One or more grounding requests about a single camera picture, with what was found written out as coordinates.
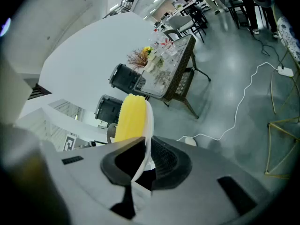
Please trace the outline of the yellow corn cob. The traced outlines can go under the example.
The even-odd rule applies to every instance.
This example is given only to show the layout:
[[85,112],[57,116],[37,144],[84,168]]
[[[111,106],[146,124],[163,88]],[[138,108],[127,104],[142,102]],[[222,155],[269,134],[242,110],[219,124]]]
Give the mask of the yellow corn cob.
[[146,121],[146,101],[143,96],[129,94],[120,109],[115,142],[141,137]]

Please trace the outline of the yellow sunflower bouquet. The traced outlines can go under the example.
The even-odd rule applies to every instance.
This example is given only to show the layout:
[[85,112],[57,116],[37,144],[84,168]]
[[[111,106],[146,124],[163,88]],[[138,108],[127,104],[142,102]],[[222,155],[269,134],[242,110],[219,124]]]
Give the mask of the yellow sunflower bouquet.
[[153,61],[158,55],[158,51],[151,46],[144,47],[142,53],[149,61]]

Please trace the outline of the white power strip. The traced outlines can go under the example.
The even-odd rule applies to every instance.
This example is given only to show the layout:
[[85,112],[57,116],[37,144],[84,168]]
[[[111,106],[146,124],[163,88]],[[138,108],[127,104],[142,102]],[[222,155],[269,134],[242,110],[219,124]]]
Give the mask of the white power strip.
[[280,75],[283,75],[283,76],[287,76],[287,77],[293,77],[294,76],[293,71],[290,68],[287,68],[287,67],[278,66],[277,71]]

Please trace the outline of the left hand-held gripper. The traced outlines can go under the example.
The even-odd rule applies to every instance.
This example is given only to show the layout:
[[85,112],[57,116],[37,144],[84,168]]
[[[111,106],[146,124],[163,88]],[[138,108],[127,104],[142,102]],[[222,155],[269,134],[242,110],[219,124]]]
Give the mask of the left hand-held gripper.
[[84,149],[89,147],[96,147],[94,141],[86,141],[79,137],[67,135],[63,147],[63,151],[76,150],[76,149]]

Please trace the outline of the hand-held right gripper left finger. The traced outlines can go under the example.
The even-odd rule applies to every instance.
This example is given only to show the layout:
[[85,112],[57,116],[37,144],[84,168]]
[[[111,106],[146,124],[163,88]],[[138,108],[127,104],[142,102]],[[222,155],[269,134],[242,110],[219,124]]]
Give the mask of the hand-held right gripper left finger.
[[145,158],[145,137],[135,137],[110,144],[114,151],[106,154],[101,171],[114,185],[127,187]]

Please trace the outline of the dark lattice tray table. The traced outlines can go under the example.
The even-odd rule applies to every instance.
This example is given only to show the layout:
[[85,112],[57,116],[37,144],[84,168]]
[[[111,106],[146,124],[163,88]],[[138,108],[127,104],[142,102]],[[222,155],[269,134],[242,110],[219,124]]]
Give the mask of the dark lattice tray table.
[[211,78],[196,65],[194,55],[196,39],[193,35],[181,37],[174,43],[179,51],[162,65],[156,65],[150,72],[144,70],[134,90],[164,104],[171,100],[179,101],[198,119],[199,116],[187,100],[187,93],[196,71],[206,76],[208,81],[211,81]]

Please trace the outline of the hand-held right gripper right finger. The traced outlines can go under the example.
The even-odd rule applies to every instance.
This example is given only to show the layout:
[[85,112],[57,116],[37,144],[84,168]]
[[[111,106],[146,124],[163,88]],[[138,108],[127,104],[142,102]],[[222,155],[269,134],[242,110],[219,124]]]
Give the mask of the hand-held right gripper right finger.
[[172,139],[158,136],[151,138],[151,158],[156,175],[151,185],[152,191],[174,189],[191,173],[191,158],[179,144]]

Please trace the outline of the orange dried plant white vase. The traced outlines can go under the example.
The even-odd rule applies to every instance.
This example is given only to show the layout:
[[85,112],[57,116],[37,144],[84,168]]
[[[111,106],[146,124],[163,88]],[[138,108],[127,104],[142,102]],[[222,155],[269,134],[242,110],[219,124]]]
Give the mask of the orange dried plant white vase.
[[132,53],[127,56],[128,64],[135,71],[139,71],[139,69],[144,69],[147,72],[152,71],[156,65],[155,59],[153,61],[147,60],[145,55],[143,55],[143,48],[133,50]]

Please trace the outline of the black bar stool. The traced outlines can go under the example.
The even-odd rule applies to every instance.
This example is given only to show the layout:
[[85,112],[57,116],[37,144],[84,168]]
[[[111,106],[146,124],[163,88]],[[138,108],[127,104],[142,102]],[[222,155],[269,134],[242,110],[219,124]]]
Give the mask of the black bar stool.
[[229,9],[229,12],[238,29],[240,27],[248,26],[247,13],[242,0],[225,0],[225,5]]

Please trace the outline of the black round-back chair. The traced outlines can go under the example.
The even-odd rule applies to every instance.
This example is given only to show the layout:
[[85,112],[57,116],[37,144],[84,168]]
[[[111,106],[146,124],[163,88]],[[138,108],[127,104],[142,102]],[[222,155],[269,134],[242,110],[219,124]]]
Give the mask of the black round-back chair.
[[166,30],[163,32],[164,42],[174,42],[175,44],[184,43],[189,40],[189,36],[181,35],[177,30]]

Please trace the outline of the grey upholstered chair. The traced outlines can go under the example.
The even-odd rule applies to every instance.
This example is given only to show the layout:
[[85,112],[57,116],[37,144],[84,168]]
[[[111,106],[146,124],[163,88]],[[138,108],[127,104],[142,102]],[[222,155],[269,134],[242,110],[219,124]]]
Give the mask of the grey upholstered chair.
[[190,15],[173,15],[167,20],[167,23],[180,34],[187,34],[188,31],[192,34],[199,33],[200,38],[204,43],[201,31],[206,35],[206,32],[204,31],[206,23],[202,19],[195,21]]

